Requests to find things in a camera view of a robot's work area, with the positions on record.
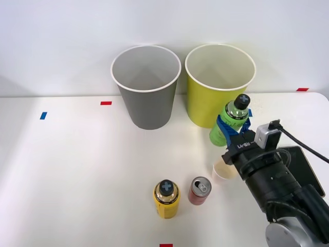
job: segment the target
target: white wall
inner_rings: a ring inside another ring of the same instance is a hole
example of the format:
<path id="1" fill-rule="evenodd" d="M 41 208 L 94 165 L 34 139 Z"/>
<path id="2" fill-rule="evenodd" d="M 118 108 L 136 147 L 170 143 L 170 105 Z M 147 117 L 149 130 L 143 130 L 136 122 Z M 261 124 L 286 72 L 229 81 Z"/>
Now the white wall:
<path id="1" fill-rule="evenodd" d="M 0 96 L 115 95 L 109 67 L 125 48 L 159 44 L 183 62 L 230 43 L 257 64 L 249 91 L 328 97 L 328 29 L 328 0 L 0 0 Z"/>

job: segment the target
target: green bottle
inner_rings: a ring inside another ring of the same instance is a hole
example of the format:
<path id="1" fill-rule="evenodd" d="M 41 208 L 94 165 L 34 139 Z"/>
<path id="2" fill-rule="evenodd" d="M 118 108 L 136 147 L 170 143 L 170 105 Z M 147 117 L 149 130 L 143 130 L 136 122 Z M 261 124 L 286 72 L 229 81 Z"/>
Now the green bottle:
<path id="1" fill-rule="evenodd" d="M 235 100 L 228 102 L 221 113 L 221 119 L 224 123 L 229 125 L 231 128 L 238 131 L 245 123 L 249 116 L 248 105 L 250 98 L 246 94 L 240 94 Z M 217 125 L 212 128 L 209 134 L 211 142 L 219 147 L 226 145 L 226 139 L 222 131 Z"/>

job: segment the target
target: yellow paper cup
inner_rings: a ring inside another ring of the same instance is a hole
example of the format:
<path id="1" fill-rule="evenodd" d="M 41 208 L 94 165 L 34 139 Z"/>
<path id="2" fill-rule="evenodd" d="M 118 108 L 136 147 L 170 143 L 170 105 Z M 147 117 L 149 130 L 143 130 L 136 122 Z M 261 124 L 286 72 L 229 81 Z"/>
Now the yellow paper cup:
<path id="1" fill-rule="evenodd" d="M 204 128 L 213 127 L 225 104 L 241 94 L 256 75 L 251 56 L 225 44 L 193 49 L 186 57 L 185 69 L 188 115 Z"/>

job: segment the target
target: blue tape marker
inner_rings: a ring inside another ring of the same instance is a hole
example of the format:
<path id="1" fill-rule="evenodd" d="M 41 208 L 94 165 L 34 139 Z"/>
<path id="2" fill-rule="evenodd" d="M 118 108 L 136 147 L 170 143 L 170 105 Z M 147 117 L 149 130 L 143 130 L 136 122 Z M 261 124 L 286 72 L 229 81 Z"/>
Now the blue tape marker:
<path id="1" fill-rule="evenodd" d="M 47 112 L 43 112 L 43 113 L 41 114 L 40 120 L 45 120 L 46 115 L 47 115 Z"/>

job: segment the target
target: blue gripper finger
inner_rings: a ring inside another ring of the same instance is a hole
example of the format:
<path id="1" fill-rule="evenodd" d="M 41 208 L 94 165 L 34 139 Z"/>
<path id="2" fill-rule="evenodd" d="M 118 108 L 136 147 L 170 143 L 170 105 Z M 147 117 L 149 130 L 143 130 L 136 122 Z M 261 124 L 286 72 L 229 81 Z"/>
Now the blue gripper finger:
<path id="1" fill-rule="evenodd" d="M 231 138 L 230 138 L 230 136 L 232 136 L 232 135 L 238 135 L 239 133 L 237 133 L 237 131 L 235 131 L 229 125 L 227 125 L 226 123 L 224 123 L 222 121 L 220 115 L 218 115 L 216 122 L 217 122 L 218 127 L 220 128 L 220 130 L 224 134 L 224 137 L 226 139 L 227 146 L 230 146 L 231 145 Z"/>

